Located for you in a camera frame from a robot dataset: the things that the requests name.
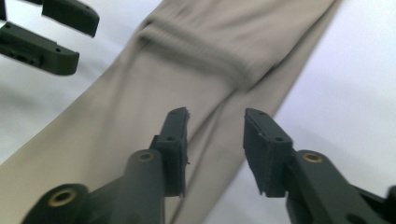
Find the white surface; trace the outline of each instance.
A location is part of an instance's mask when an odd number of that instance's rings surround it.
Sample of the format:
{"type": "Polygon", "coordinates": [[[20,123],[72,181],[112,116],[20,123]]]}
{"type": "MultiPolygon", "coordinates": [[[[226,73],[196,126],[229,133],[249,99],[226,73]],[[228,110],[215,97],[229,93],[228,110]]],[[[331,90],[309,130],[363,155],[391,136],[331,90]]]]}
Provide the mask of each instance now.
{"type": "MultiPolygon", "coordinates": [[[[327,155],[380,196],[396,184],[396,2],[342,3],[276,120],[296,149],[327,155]]],[[[290,223],[245,164],[205,224],[290,223]]]]}
{"type": "MultiPolygon", "coordinates": [[[[10,21],[79,51],[80,63],[72,77],[55,77],[0,57],[0,162],[106,70],[159,1],[84,2],[101,16],[95,39],[41,18],[40,7],[7,1],[10,21]]],[[[395,8],[345,1],[276,116],[296,149],[326,154],[352,184],[381,196],[396,182],[395,8]]],[[[288,222],[284,200],[260,197],[246,165],[206,221],[288,222]]]]}

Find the cloth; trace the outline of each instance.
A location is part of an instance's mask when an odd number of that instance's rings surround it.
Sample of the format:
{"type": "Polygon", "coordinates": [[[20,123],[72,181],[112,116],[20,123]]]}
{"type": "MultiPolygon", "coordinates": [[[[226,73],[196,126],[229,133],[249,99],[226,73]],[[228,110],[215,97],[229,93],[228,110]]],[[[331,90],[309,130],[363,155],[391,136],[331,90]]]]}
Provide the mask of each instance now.
{"type": "Polygon", "coordinates": [[[122,175],[129,155],[149,146],[167,112],[186,106],[187,194],[166,200],[166,218],[202,223],[245,158],[243,110],[276,112],[309,51],[294,70],[266,74],[331,3],[163,1],[110,68],[1,165],[0,222],[20,222],[55,186],[93,190],[122,175]]]}

